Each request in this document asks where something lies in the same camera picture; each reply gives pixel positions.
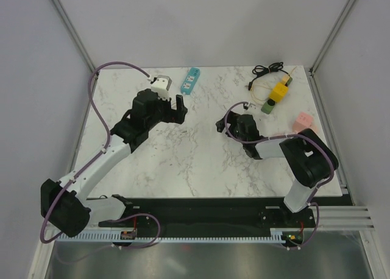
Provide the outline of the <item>yellow cube socket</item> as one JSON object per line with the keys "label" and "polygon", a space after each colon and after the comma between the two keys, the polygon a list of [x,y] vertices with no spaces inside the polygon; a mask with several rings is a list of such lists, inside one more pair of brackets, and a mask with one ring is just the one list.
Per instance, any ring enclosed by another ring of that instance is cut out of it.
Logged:
{"label": "yellow cube socket", "polygon": [[270,92],[269,98],[274,102],[279,103],[286,96],[287,92],[288,87],[285,84],[278,82]]}

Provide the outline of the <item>aluminium frame post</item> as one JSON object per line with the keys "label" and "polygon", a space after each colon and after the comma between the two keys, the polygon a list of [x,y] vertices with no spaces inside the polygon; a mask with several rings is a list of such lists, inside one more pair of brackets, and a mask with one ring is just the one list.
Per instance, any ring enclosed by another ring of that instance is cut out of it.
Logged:
{"label": "aluminium frame post", "polygon": [[80,54],[83,62],[86,64],[90,72],[95,70],[95,65],[78,33],[76,30],[71,18],[68,15],[63,3],[61,0],[49,0],[53,6],[57,16],[61,20],[64,28],[66,29],[68,35],[70,36],[73,44],[75,45],[78,53]]}
{"label": "aluminium frame post", "polygon": [[312,66],[309,68],[309,73],[313,77],[316,71],[319,69],[321,63],[323,62],[325,56],[328,54],[332,44],[336,40],[341,29],[345,25],[348,17],[352,13],[354,6],[357,4],[358,0],[347,0],[344,4],[340,14],[338,15],[334,25],[332,26],[329,34],[327,35],[321,49],[319,50],[318,55],[316,56]]}

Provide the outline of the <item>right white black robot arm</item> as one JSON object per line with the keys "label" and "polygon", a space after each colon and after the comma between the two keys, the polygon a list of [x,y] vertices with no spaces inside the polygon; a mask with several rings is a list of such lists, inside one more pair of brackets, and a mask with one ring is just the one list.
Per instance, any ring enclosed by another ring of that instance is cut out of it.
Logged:
{"label": "right white black robot arm", "polygon": [[293,226],[301,212],[311,202],[318,189],[332,180],[339,166],[338,159],[311,129],[297,134],[265,137],[260,134],[252,115],[228,112],[216,122],[216,130],[243,145],[245,153],[254,160],[284,158],[293,173],[292,186],[279,211],[280,222]]}

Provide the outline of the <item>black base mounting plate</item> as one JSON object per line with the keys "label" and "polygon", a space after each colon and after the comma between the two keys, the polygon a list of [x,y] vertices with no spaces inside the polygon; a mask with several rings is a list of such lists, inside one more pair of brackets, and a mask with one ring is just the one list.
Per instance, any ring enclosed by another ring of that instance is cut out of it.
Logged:
{"label": "black base mounting plate", "polygon": [[300,230],[315,226],[309,208],[291,213],[281,197],[274,198],[128,198],[122,222],[100,227],[135,227],[142,237],[266,236],[272,228]]}

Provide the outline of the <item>green power strip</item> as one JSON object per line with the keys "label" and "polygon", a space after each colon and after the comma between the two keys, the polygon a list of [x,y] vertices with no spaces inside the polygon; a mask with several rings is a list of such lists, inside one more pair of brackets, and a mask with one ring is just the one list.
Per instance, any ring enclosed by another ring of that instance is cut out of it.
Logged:
{"label": "green power strip", "polygon": [[[288,89],[289,89],[289,85],[291,84],[291,82],[293,81],[293,78],[287,74],[285,75],[282,80],[280,81],[281,83],[285,84]],[[269,97],[266,99],[265,103],[263,104],[263,106],[261,107],[261,111],[267,115],[269,115],[272,110],[275,108],[275,106],[277,105],[278,103],[274,102],[273,100],[271,100]]]}

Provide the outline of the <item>right aluminium frame post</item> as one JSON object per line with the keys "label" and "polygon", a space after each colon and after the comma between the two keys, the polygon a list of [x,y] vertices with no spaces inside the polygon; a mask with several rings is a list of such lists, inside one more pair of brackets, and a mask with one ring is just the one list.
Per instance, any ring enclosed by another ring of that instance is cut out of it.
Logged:
{"label": "right aluminium frame post", "polygon": [[332,26],[329,34],[327,35],[321,49],[319,50],[318,55],[316,56],[312,66],[309,68],[309,73],[313,77],[316,71],[319,69],[321,63],[323,62],[325,56],[328,54],[332,44],[336,40],[341,29],[345,25],[348,17],[352,13],[354,6],[357,4],[358,0],[347,0],[344,4],[340,14],[338,15],[334,25]]}

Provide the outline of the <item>left aluminium frame post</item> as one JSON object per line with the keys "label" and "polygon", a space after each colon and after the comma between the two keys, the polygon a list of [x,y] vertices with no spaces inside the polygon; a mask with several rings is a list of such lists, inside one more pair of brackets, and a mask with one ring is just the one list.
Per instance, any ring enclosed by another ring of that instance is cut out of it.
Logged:
{"label": "left aluminium frame post", "polygon": [[95,70],[95,65],[78,33],[76,30],[71,18],[68,15],[63,3],[61,0],[49,0],[53,6],[57,16],[61,20],[64,28],[66,29],[68,35],[70,36],[73,44],[75,45],[78,53],[80,54],[83,62],[86,64],[90,72]]}

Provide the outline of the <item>pink cube socket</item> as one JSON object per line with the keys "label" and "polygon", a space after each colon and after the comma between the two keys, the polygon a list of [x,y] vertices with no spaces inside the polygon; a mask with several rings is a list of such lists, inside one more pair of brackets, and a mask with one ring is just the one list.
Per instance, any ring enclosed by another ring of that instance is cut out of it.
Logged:
{"label": "pink cube socket", "polygon": [[305,129],[311,129],[315,133],[319,133],[319,130],[314,123],[314,117],[305,112],[300,112],[292,125],[292,131],[294,133],[299,133]]}

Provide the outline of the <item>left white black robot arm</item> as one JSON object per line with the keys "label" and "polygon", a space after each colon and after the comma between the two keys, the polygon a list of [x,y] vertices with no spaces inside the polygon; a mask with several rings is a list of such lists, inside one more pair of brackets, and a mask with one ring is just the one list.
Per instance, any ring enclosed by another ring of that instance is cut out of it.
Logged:
{"label": "left white black robot arm", "polygon": [[159,123],[182,124],[188,109],[183,96],[176,95],[176,107],[150,89],[140,91],[132,108],[109,133],[108,144],[79,169],[58,181],[46,180],[41,186],[41,215],[44,223],[51,223],[61,233],[75,237],[85,227],[103,221],[115,221],[120,226],[132,223],[134,212],[126,207],[123,197],[106,199],[88,196],[96,185],[123,159],[133,153],[149,137]]}

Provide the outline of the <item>teal power strip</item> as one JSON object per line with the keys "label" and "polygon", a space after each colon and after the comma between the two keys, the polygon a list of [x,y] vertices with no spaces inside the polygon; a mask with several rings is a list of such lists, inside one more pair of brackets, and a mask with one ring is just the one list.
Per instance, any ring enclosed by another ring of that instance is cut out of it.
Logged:
{"label": "teal power strip", "polygon": [[180,87],[180,92],[190,95],[200,76],[200,69],[191,67]]}

